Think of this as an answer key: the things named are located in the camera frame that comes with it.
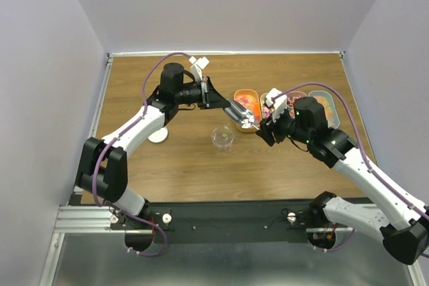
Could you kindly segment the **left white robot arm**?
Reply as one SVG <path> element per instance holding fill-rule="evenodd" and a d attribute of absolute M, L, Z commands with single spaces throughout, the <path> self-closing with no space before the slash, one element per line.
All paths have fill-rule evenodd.
<path fill-rule="evenodd" d="M 144 99 L 143 106 L 116 131 L 102 139 L 88 138 L 83 145 L 75 184 L 126 212 L 125 220 L 134 229 L 149 219 L 146 199 L 128 186 L 128 159 L 153 133 L 164 128 L 178 113 L 181 104 L 200 109 L 223 109 L 229 102 L 217 92 L 202 71 L 208 59 L 191 57 L 186 71 L 179 63 L 168 63 L 160 84 Z"/>

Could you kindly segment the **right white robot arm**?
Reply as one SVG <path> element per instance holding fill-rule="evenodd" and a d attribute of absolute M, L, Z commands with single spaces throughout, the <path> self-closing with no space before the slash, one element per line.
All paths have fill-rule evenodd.
<path fill-rule="evenodd" d="M 354 228 L 381 242 L 405 265 L 424 256 L 428 248 L 427 204 L 381 171 L 344 131 L 329 127 L 324 107 L 315 98 L 296 100 L 293 116 L 286 95 L 266 96 L 265 105 L 271 114 L 261 121 L 256 132 L 259 137 L 270 146 L 284 139 L 305 144 L 311 156 L 348 177 L 378 207 L 368 210 L 325 192 L 313 200 L 308 211 L 313 225 L 335 222 Z"/>

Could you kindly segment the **clear glass jar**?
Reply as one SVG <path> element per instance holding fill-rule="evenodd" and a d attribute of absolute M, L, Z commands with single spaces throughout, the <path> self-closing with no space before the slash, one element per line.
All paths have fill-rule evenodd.
<path fill-rule="evenodd" d="M 234 133 L 228 126 L 219 126 L 212 131 L 211 141 L 219 151 L 229 151 L 233 146 Z"/>

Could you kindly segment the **silver metal scoop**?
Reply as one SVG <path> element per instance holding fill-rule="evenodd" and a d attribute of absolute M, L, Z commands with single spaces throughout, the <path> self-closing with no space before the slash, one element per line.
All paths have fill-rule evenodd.
<path fill-rule="evenodd" d="M 229 106 L 223 110 L 240 130 L 259 130 L 259 123 L 256 121 L 253 112 L 236 100 L 228 99 L 227 102 Z"/>

